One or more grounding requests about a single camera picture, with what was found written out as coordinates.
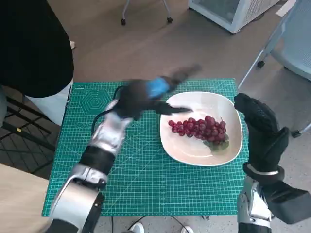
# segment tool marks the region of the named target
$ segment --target white plate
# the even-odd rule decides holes
[[[226,97],[210,92],[184,92],[176,94],[167,100],[172,106],[189,107],[192,113],[162,115],[160,121],[160,135],[165,151],[175,160],[182,163],[199,166],[216,166],[229,163],[240,153],[242,146],[242,125],[238,112],[233,103]],[[195,137],[180,137],[172,133],[168,125],[169,120],[174,122],[204,119],[206,115],[226,122],[229,146],[217,152],[211,152],[202,140]]]

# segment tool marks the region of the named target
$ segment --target cutting mat grid lines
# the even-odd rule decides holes
[[[91,136],[94,117],[111,101],[123,82],[74,83],[59,137],[42,211],[49,216],[51,203],[71,168],[80,160]],[[187,91],[236,95],[234,79],[190,80],[170,96]],[[236,214],[242,189],[242,164],[248,158],[243,124],[239,156],[226,165],[191,166],[173,160],[164,151],[159,133],[160,116],[145,112],[127,129],[127,137],[109,174],[102,216],[230,215]]]

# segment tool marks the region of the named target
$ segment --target chair leg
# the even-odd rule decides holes
[[[165,6],[165,8],[166,8],[166,10],[167,10],[167,21],[168,21],[169,23],[171,23],[173,20],[172,20],[172,17],[171,17],[170,8],[169,8],[169,6],[168,6],[166,0],[163,0],[163,3],[164,3],[164,6]]]
[[[242,86],[243,82],[246,80],[246,78],[248,77],[249,73],[252,71],[252,69],[254,68],[254,66],[257,64],[257,61],[259,60],[260,56],[263,54],[263,50],[261,50],[258,54],[258,56],[256,57],[256,59],[254,60],[253,64],[251,65],[251,67],[249,68],[249,70],[247,71],[247,73],[244,75],[244,77],[242,78],[242,81],[240,82],[238,89]]]
[[[292,136],[294,138],[301,136],[304,132],[308,131],[309,129],[311,129],[311,122],[309,123],[309,125],[307,125],[305,128],[301,129],[301,130],[296,130],[292,132]]]
[[[121,19],[121,24],[124,26],[126,24],[126,19],[125,19],[125,13],[126,13],[126,10],[127,10],[127,7],[128,5],[130,4],[130,1],[131,0],[126,0],[126,4],[123,8],[123,12],[122,12],[122,19]]]

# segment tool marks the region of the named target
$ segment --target white sneaker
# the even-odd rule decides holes
[[[131,229],[131,231],[134,231],[135,233],[144,233],[144,227],[140,222],[135,223]]]
[[[194,233],[193,229],[190,226],[185,226],[185,228],[188,230],[189,233]],[[185,228],[183,227],[180,233],[188,233]]]

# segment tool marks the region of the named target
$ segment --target hexagon pattern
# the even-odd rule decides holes
[[[90,91],[80,102],[85,115],[95,115],[102,112],[105,106],[111,101],[105,90]]]

